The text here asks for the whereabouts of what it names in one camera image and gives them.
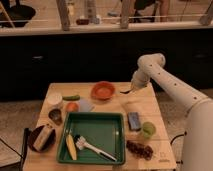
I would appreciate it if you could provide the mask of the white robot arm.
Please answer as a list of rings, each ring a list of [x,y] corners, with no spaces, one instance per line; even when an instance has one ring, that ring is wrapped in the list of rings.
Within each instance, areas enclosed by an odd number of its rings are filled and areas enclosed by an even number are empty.
[[[161,53],[142,55],[131,80],[137,91],[153,79],[188,114],[181,171],[213,171],[213,99],[163,69]]]

